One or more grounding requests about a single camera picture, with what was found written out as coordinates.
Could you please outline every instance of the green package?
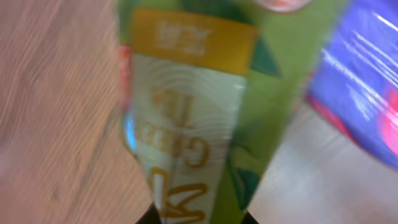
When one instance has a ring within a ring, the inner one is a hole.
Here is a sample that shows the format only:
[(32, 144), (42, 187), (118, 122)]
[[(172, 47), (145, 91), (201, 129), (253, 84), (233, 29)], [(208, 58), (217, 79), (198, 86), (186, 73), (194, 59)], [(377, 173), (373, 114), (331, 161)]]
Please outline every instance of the green package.
[(240, 223), (347, 0), (119, 0), (123, 139), (163, 223)]

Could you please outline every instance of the gray surface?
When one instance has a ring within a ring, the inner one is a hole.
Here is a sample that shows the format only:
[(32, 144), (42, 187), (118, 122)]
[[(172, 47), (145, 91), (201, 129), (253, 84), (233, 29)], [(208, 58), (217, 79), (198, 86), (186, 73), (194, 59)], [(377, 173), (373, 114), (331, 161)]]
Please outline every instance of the gray surface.
[(398, 172), (307, 105), (290, 125), (250, 212), (260, 223), (398, 223)]

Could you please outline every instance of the wooden table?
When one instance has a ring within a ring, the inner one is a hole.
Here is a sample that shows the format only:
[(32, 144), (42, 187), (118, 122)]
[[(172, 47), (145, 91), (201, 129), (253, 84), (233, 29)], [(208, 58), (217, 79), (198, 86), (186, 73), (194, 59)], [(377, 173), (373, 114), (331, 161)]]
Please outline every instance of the wooden table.
[[(0, 223), (130, 224), (150, 197), (118, 138), (113, 0), (0, 1)], [(303, 107), (260, 223), (398, 223), (398, 176)]]

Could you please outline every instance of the blue package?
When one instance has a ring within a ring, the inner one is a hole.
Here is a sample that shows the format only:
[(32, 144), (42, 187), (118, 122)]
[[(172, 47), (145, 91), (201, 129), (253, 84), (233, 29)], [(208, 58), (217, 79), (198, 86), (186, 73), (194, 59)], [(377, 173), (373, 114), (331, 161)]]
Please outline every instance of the blue package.
[(398, 169), (398, 1), (351, 3), (322, 50), (308, 99), (356, 144)]

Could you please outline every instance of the shiny plastic packaging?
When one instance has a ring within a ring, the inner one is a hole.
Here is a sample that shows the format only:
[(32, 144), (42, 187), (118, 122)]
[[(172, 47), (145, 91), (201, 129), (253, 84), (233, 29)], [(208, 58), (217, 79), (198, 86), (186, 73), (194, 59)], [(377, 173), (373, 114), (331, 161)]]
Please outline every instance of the shiny plastic packaging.
[(398, 1), (355, 0), (340, 21), (309, 100), (357, 145), (398, 169)]
[(123, 139), (164, 223), (241, 222), (345, 2), (119, 1)]

